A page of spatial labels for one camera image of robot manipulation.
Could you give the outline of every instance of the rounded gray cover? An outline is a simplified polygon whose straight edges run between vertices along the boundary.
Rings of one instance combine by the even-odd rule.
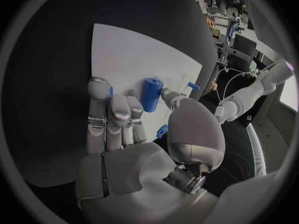
[[[221,125],[203,104],[181,100],[168,120],[168,150],[179,163],[206,164],[213,171],[225,152]]]

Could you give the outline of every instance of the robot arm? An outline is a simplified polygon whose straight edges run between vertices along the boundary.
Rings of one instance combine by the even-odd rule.
[[[226,120],[233,121],[251,109],[256,100],[275,91],[281,84],[293,75],[285,61],[280,61],[270,70],[262,71],[255,82],[228,96],[219,103],[215,116],[222,124]]]

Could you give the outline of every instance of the blue object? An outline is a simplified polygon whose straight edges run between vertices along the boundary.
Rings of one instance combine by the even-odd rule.
[[[196,90],[196,91],[199,91],[200,90],[200,87],[192,82],[189,82],[188,83],[188,86],[190,86],[192,89]]]
[[[141,104],[146,112],[154,112],[164,83],[153,78],[146,78],[142,90]]]
[[[110,86],[109,95],[110,95],[110,96],[113,95],[113,87],[112,87],[112,86]]]
[[[157,132],[157,138],[158,138],[158,139],[161,139],[162,136],[163,136],[164,134],[166,134],[167,129],[168,129],[167,124],[164,124],[164,125],[158,130],[158,132]]]

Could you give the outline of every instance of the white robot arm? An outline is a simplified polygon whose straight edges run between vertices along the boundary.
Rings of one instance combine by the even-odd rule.
[[[286,62],[281,60],[270,70],[262,71],[253,84],[242,88],[219,103],[215,116],[222,124],[226,120],[233,121],[251,109],[256,100],[275,91],[281,84],[293,75]]]

